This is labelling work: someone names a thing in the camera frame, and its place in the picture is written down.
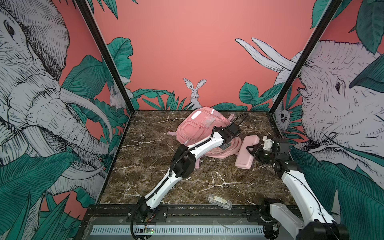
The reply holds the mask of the pink pencil case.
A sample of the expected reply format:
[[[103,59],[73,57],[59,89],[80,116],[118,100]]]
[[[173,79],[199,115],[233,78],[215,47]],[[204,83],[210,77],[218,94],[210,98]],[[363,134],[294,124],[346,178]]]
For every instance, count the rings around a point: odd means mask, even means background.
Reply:
[[[260,138],[256,135],[246,136],[241,145],[239,154],[235,161],[235,166],[239,169],[248,170],[251,168],[254,157],[249,153],[247,147],[257,145],[260,141]]]

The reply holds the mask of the pink student backpack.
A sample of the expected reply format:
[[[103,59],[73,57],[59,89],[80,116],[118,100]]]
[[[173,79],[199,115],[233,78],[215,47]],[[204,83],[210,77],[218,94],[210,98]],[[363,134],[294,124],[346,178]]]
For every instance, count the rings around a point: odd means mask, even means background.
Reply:
[[[210,107],[203,107],[193,111],[177,128],[175,132],[168,132],[168,135],[176,136],[179,143],[186,146],[195,144],[208,137],[213,127],[226,127],[231,124],[234,114],[225,118],[220,112]],[[215,148],[209,151],[206,156],[217,159],[224,159],[231,155],[237,155],[242,145],[240,137],[231,140],[231,145],[222,150]]]

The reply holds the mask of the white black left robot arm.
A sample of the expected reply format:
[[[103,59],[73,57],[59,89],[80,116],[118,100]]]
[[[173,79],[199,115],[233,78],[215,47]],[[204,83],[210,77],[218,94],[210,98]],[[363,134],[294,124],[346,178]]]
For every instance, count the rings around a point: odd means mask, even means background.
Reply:
[[[156,209],[166,194],[182,179],[188,178],[196,167],[196,160],[214,148],[226,149],[232,139],[238,137],[239,131],[232,133],[227,128],[214,129],[205,139],[186,146],[180,145],[172,158],[170,168],[162,180],[138,201],[138,206],[143,211]]]

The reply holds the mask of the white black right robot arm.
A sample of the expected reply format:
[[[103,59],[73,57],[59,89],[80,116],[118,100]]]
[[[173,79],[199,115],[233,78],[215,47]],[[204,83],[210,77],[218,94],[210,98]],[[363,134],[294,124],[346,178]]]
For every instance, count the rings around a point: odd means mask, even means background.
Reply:
[[[295,240],[348,240],[347,228],[336,223],[310,188],[301,168],[295,162],[287,143],[265,142],[248,146],[247,151],[261,163],[270,163],[293,196],[301,217],[297,217],[278,199],[266,198],[261,206],[260,218],[273,226],[264,227],[265,237],[274,240],[279,228],[284,227]]]

